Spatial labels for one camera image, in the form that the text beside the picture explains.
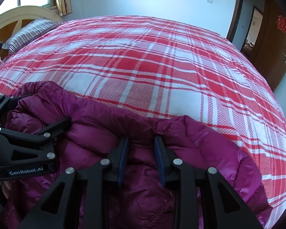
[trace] blue gripper pad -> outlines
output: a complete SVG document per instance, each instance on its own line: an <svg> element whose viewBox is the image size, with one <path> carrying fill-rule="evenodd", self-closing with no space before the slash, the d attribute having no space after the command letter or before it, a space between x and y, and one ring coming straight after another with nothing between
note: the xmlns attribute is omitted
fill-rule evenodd
<svg viewBox="0 0 286 229"><path fill-rule="evenodd" d="M118 173L118 180L117 180L117 183L118 183L119 187L122 186L122 182L123 182L124 175L125 175L125 168L126 168L126 163L127 163L128 148L129 148L129 138L126 137L125 141L124 141L124 145L123 145L123 150L122 150L120 162L119 162L119 173Z"/></svg>
<svg viewBox="0 0 286 229"><path fill-rule="evenodd" d="M157 169L159 173L159 180L163 187L166 186L166 180L165 180L165 172L164 172L164 162L162 159L162 154L159 146L159 142L157 137L155 137L154 140L154 151L155 151L155 158L156 158L156 164Z"/></svg>

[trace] bed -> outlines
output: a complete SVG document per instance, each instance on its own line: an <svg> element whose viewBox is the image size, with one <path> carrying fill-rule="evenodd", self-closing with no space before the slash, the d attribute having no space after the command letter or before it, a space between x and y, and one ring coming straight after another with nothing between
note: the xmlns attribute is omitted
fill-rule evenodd
<svg viewBox="0 0 286 229"><path fill-rule="evenodd" d="M1 41L24 20L61 20L47 9L25 10L0 16L0 25L9 28ZM283 112L265 79L219 34L159 18L105 16L65 22L0 56L0 95L12 95L27 82L54 81L78 97L144 117L188 115L201 121L259 167L273 207L266 228L286 209Z"/></svg>

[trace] puffer jacket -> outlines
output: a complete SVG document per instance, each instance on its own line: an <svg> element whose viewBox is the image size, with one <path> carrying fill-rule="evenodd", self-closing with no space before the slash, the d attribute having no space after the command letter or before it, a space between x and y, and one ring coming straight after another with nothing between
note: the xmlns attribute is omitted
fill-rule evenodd
<svg viewBox="0 0 286 229"><path fill-rule="evenodd" d="M88 168L116 148L121 136L130 138L124 182L120 189L111 190L108 198L111 229L172 228L175 196L159 182L153 152L155 135L161 135L165 145L190 165L216 167L265 226L272 208L257 166L233 142L202 123L188 116L171 120L143 118L92 99L77 98L53 82L27 83L14 96L27 94L32 96L20 100L8 113L5 128L35 133L70 117L72 126L55 148L60 171L70 166ZM14 182L3 214L9 229L17 228L60 171ZM81 206L79 228L83 212ZM202 228L201 215L199 223Z"/></svg>

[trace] wooden headboard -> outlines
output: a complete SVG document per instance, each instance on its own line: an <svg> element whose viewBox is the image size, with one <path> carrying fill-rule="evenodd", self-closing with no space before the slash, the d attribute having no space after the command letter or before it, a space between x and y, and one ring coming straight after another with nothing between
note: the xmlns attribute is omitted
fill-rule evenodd
<svg viewBox="0 0 286 229"><path fill-rule="evenodd" d="M0 41L5 43L21 28L40 17L45 17L46 19L56 22L64 22L57 14L47 8L20 6L0 15ZM1 49L1 59L4 59L7 55L8 50Z"/></svg>

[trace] pillow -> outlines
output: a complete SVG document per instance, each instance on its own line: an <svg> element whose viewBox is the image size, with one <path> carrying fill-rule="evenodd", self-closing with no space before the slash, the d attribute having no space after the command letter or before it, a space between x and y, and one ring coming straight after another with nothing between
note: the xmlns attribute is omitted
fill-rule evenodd
<svg viewBox="0 0 286 229"><path fill-rule="evenodd" d="M54 22L44 17L38 18L25 27L20 29L17 33L15 33L12 37L10 37L2 46L3 49L9 51L9 53L14 53L20 50L22 47L31 43L33 40L38 37L44 35L50 30L56 28L61 23Z"/></svg>

